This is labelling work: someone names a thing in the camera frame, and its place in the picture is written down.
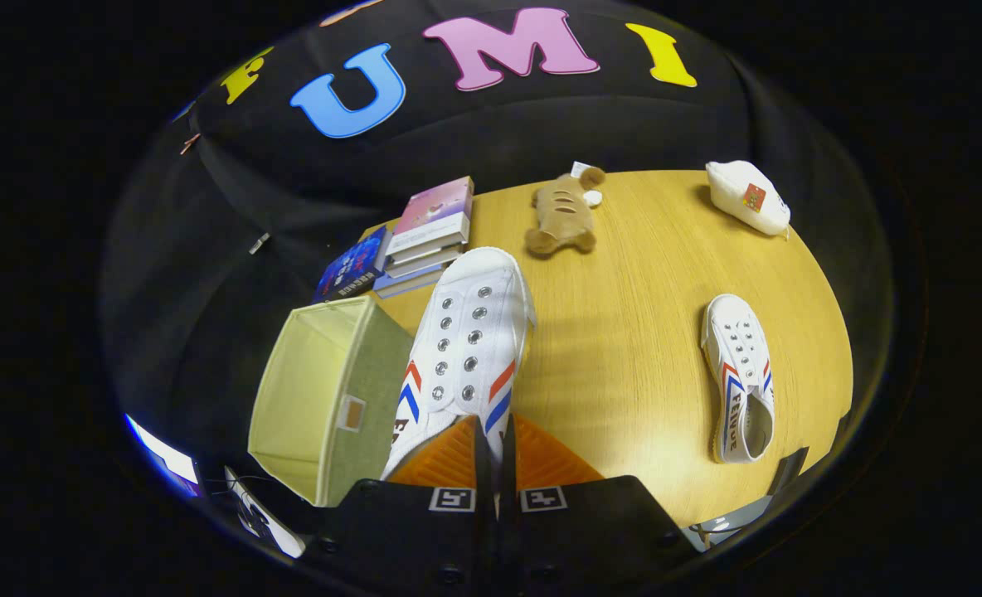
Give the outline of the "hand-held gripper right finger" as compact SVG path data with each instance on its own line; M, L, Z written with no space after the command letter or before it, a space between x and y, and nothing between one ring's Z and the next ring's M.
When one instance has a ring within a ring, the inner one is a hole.
M508 595L684 595L699 554L634 476L566 484L571 451L511 417L503 458L499 570Z

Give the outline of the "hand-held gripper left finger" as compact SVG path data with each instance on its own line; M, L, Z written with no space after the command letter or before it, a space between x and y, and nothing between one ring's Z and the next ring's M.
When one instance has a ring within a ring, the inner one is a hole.
M493 561L495 492L475 417L450 427L471 445L475 485L363 479L322 510L304 571L336 595L484 595Z

